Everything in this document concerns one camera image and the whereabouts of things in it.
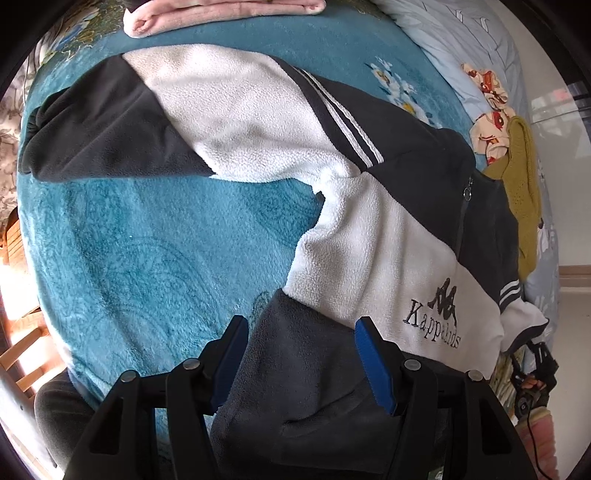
teal blanket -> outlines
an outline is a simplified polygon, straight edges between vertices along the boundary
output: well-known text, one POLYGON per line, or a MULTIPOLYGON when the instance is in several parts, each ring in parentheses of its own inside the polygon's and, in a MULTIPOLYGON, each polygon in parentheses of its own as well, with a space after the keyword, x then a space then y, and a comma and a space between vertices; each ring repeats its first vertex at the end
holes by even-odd
MULTIPOLYGON (((329 3, 315 17, 251 18, 142 40, 115 31, 81 44, 109 21, 105 8, 114 3, 100 5, 79 14, 60 39, 25 115, 107 56, 212 43, 280 57, 466 138, 472 126, 423 52, 364 2, 329 3)), ((197 356, 235 314, 252 326, 284 285, 297 241, 321 209, 295 180, 196 176, 46 184, 20 174, 18 200, 41 307, 89 401, 101 400, 126 369, 156 374, 197 356)), ((164 439, 163 421, 159 430, 164 439)))

metal screw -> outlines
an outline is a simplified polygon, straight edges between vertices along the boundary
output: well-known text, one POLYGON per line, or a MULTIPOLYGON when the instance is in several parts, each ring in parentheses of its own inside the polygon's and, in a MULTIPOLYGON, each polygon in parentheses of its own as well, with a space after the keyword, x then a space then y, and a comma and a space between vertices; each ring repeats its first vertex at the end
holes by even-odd
POLYGON ((120 379, 124 383, 129 383, 132 380, 135 380, 135 377, 137 376, 138 374, 135 372, 135 370, 126 370, 121 374, 120 379))
POLYGON ((411 372, 416 372, 417 370, 419 370, 421 368, 421 362, 419 362, 418 360, 415 360, 414 358, 411 358, 411 359, 406 360, 404 362, 404 367, 407 370, 410 370, 411 372))
POLYGON ((185 370, 195 370, 199 365, 201 365, 199 358, 187 358, 183 362, 183 368, 185 370))
POLYGON ((468 372, 468 378, 473 382, 481 382, 484 380, 484 375, 482 375, 478 370, 470 370, 468 372))

wooden chair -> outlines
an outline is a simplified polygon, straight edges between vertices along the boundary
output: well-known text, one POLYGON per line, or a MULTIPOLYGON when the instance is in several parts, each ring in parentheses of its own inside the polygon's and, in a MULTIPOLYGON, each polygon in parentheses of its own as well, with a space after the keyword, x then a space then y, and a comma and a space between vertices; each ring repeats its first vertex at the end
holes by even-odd
MULTIPOLYGON (((11 220, 4 236, 4 263, 19 274, 28 274, 20 223, 18 217, 11 220)), ((25 463, 33 466, 42 477, 58 478, 57 466, 37 429, 34 392, 30 388, 46 373, 61 371, 65 364, 50 339, 38 303, 20 319, 10 321, 4 315, 0 322, 8 345, 12 343, 11 338, 19 339, 0 355, 0 421, 8 437, 25 457, 25 463), (12 375, 8 373, 8 370, 25 356, 29 357, 29 363, 36 361, 39 348, 43 354, 43 357, 38 359, 41 365, 23 376, 15 375, 14 369, 12 375)))
POLYGON ((15 209, 8 218, 2 238, 4 269, 9 272, 10 280, 3 278, 2 292, 6 293, 4 304, 10 314, 23 316, 39 308, 33 276, 29 272, 18 211, 15 209))
POLYGON ((55 478, 56 464, 37 429, 34 395, 29 397, 25 392, 46 372, 59 367, 62 360, 52 358, 16 381, 7 372, 36 341, 47 335, 47 327, 37 326, 0 355, 0 420, 8 436, 35 469, 45 478, 55 478))

zipper pull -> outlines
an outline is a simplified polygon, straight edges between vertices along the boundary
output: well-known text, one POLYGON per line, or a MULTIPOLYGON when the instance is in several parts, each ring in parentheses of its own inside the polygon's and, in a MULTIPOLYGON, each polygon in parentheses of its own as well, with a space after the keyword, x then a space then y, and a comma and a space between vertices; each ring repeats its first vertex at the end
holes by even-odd
POLYGON ((471 198, 472 198, 472 177, 470 177, 468 179, 468 185, 464 189, 464 200, 466 202, 469 202, 471 198))
POLYGON ((462 248, 462 237, 464 236, 464 217, 466 216, 466 210, 468 209, 468 202, 472 198, 472 176, 468 179, 468 185, 464 189, 464 201, 462 202, 462 208, 460 209, 460 221, 457 227, 456 235, 456 258, 460 258, 460 249, 462 248))

pink towel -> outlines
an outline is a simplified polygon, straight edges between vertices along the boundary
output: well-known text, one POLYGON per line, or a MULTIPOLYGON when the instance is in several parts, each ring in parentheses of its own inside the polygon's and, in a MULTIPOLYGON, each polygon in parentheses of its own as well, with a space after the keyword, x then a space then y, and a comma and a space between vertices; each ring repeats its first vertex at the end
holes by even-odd
MULTIPOLYGON (((532 410, 530 417, 531 431, 534 434, 535 446, 538 453, 540 468, 553 480, 558 480, 558 461, 556 459, 556 443, 554 441, 554 422, 550 411, 545 407, 538 407, 532 410)), ((515 427, 527 454, 534 465, 538 480, 546 480, 535 464, 534 442, 527 427, 526 419, 523 418, 515 427)))
POLYGON ((324 0, 150 0, 123 15, 123 29, 132 38, 148 37, 208 22, 262 15, 315 15, 326 7, 324 0))

